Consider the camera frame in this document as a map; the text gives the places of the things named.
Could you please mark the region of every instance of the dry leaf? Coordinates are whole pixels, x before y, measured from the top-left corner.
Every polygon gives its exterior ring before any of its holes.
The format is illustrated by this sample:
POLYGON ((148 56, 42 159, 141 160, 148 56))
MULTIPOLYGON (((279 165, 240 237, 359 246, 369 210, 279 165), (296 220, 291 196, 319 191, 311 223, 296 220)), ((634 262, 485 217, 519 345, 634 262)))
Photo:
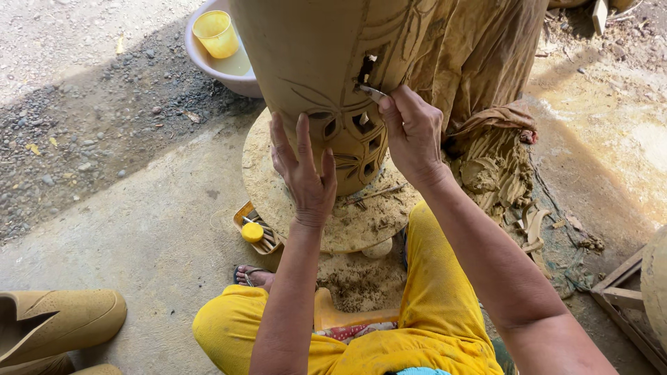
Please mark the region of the dry leaf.
POLYGON ((565 220, 561 220, 559 222, 553 223, 551 226, 554 227, 554 229, 564 227, 565 226, 565 220))
POLYGON ((35 145, 34 143, 28 143, 27 145, 25 145, 25 149, 29 149, 35 155, 41 155, 41 152, 39 152, 39 146, 35 145))
POLYGON ((579 232, 584 230, 584 226, 582 225, 582 222, 579 221, 579 219, 572 215, 567 215, 565 218, 570 222, 574 229, 578 230, 579 232))
POLYGON ((186 116, 188 116, 188 117, 190 117, 190 120, 192 120, 192 122, 194 122, 194 123, 199 123, 199 122, 201 121, 201 117, 200 117, 198 114, 194 113, 194 112, 190 112, 190 111, 181 111, 181 113, 184 114, 184 115, 186 115, 186 116))
POLYGON ((120 55, 123 52, 125 52, 125 49, 123 48, 123 34, 121 33, 121 36, 118 37, 118 44, 116 45, 116 55, 120 55))

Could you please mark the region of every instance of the patterned cloth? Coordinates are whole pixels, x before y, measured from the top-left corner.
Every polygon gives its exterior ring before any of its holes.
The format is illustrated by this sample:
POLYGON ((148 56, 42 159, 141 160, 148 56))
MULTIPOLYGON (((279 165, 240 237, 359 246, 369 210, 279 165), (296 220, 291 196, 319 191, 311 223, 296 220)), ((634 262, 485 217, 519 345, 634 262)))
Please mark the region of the patterned cloth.
POLYGON ((359 324, 357 326, 336 327, 327 330, 317 331, 316 335, 325 336, 338 340, 344 344, 349 344, 353 338, 362 337, 373 331, 388 331, 398 328, 398 322, 359 324))

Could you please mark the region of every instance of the wooden frame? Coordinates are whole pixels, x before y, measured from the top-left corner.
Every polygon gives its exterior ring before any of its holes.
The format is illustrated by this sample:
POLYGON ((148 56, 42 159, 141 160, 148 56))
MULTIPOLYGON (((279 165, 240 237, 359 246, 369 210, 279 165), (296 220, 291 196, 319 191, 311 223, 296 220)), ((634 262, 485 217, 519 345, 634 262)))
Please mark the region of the wooden frame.
POLYGON ((637 345, 637 348, 642 351, 646 359, 655 366, 658 372, 661 375, 667 375, 667 358, 663 351, 653 345, 635 323, 627 319, 619 309, 631 308, 644 310, 644 301, 641 292, 619 288, 622 282, 642 269, 642 254, 643 249, 595 285, 590 292, 595 301, 607 311, 611 319, 637 345))

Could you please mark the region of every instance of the forearm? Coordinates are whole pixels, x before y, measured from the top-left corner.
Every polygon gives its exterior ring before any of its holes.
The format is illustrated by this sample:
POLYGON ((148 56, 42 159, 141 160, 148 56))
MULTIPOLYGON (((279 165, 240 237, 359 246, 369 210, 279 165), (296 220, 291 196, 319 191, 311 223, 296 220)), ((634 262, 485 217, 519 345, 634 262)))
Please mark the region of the forearm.
POLYGON ((250 374, 306 374, 321 230, 292 221, 257 332, 250 374))
POLYGON ((533 261, 461 190, 446 166, 420 192, 496 325, 512 328, 568 313, 533 261))

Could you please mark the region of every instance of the right hand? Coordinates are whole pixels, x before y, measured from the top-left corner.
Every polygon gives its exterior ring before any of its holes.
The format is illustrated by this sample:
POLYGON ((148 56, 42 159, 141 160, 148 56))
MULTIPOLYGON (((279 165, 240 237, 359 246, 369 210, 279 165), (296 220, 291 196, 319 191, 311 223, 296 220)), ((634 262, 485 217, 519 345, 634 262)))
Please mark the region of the right hand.
POLYGON ((440 156, 442 112, 406 85, 380 100, 392 160, 417 190, 439 182, 446 165, 440 156))

